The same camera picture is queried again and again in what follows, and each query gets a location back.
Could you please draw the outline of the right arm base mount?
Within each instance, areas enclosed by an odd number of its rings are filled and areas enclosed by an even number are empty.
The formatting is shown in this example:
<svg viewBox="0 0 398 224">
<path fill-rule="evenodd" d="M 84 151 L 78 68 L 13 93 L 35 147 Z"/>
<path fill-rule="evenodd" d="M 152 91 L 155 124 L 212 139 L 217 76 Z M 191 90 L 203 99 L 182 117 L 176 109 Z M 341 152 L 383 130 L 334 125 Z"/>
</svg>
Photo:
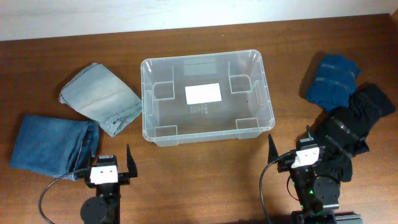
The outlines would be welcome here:
<svg viewBox="0 0 398 224">
<path fill-rule="evenodd" d="M 360 214 L 349 213 L 336 215 L 333 211 L 326 211 L 304 217 L 300 212 L 292 212 L 291 224 L 364 224 Z"/>
</svg>

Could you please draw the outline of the large black garment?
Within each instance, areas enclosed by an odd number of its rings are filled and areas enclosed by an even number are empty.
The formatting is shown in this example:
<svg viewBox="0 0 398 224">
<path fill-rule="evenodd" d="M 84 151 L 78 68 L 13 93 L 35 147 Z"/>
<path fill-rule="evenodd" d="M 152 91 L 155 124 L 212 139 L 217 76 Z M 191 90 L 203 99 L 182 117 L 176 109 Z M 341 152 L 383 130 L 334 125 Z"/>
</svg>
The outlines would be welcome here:
<svg viewBox="0 0 398 224">
<path fill-rule="evenodd" d="M 324 147 L 315 172 L 338 182 L 351 181 L 352 158 L 369 152 L 366 136 L 358 114 L 348 108 L 333 110 L 315 131 L 315 139 Z"/>
</svg>

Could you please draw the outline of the medium blue jeans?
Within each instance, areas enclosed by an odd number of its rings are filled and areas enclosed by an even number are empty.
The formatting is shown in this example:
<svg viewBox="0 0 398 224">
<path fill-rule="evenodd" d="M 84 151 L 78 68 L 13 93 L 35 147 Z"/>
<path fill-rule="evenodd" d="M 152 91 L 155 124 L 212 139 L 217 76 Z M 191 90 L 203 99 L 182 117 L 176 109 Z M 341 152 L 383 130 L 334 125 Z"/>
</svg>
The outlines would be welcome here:
<svg viewBox="0 0 398 224">
<path fill-rule="evenodd" d="M 10 166 L 38 174 L 79 180 L 72 172 L 85 167 L 86 152 L 96 156 L 99 127 L 92 121 L 75 121 L 28 114 L 24 116 Z"/>
</svg>

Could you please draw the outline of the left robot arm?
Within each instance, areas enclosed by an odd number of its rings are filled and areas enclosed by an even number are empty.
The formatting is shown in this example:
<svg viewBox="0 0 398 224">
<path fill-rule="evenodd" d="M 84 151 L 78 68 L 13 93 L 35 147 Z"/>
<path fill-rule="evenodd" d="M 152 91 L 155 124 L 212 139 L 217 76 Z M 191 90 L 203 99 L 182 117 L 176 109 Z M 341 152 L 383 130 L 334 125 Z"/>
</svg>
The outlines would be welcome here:
<svg viewBox="0 0 398 224">
<path fill-rule="evenodd" d="M 138 176 L 137 166 L 126 147 L 127 172 L 118 172 L 115 155 L 99 156 L 97 164 L 88 169 L 85 184 L 96 190 L 96 195 L 81 206 L 80 216 L 85 224 L 119 224 L 122 185 L 129 185 Z"/>
</svg>

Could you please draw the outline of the clear plastic storage bin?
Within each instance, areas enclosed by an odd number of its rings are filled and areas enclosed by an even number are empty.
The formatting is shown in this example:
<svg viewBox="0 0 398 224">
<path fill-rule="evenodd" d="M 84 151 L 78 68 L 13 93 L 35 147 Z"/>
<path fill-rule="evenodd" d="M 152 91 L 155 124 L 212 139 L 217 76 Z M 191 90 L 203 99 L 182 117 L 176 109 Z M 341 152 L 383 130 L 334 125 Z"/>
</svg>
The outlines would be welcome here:
<svg viewBox="0 0 398 224">
<path fill-rule="evenodd" d="M 188 105 L 186 86 L 218 83 L 221 101 Z M 147 58 L 141 63 L 142 135 L 160 147 L 256 138 L 275 126 L 259 51 Z"/>
</svg>

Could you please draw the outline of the small black garment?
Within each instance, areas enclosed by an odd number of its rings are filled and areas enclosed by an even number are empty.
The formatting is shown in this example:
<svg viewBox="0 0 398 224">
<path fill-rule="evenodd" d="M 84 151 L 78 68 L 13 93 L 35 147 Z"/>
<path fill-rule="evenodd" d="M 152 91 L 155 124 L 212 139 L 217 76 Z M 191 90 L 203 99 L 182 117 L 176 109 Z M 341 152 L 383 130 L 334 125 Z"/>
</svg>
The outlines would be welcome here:
<svg viewBox="0 0 398 224">
<path fill-rule="evenodd" d="M 351 96 L 348 109 L 353 114 L 354 132 L 360 138 L 365 138 L 382 117 L 396 110 L 387 95 L 373 83 Z"/>
</svg>

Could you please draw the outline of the light blue jeans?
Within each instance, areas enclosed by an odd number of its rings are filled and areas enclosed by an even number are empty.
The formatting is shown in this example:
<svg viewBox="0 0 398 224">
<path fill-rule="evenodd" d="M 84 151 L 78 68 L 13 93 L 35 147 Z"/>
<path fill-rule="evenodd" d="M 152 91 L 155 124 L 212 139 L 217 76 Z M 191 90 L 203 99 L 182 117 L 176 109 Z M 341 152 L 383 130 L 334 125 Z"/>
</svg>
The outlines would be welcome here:
<svg viewBox="0 0 398 224">
<path fill-rule="evenodd" d="M 142 112 L 141 99 L 104 65 L 92 63 L 61 90 L 59 102 L 93 120 L 111 137 Z"/>
</svg>

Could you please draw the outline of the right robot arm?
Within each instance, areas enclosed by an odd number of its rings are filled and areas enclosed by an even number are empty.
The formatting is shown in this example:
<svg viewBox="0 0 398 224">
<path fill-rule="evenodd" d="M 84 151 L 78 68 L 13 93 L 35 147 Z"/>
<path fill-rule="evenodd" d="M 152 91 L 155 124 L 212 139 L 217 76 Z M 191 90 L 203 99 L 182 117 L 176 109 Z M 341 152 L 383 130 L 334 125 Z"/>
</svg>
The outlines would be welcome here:
<svg viewBox="0 0 398 224">
<path fill-rule="evenodd" d="M 339 208 L 340 183 L 315 173 L 324 147 L 316 140 L 310 127 L 308 137 L 297 141 L 296 148 L 279 155 L 271 135 L 268 166 L 277 164 L 277 171 L 288 172 L 293 182 L 301 210 L 290 215 L 291 223 L 336 223 L 334 210 Z"/>
</svg>

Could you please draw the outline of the dark blue garment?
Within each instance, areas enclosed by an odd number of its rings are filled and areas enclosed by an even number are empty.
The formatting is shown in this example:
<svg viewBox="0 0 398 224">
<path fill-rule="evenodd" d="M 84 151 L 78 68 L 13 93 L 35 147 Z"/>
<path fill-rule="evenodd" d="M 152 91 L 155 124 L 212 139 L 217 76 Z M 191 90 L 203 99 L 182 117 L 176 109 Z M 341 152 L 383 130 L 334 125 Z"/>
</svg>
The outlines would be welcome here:
<svg viewBox="0 0 398 224">
<path fill-rule="evenodd" d="M 361 70 L 356 62 L 338 54 L 326 54 L 320 62 L 305 99 L 330 112 L 348 107 L 350 96 L 356 91 Z"/>
</svg>

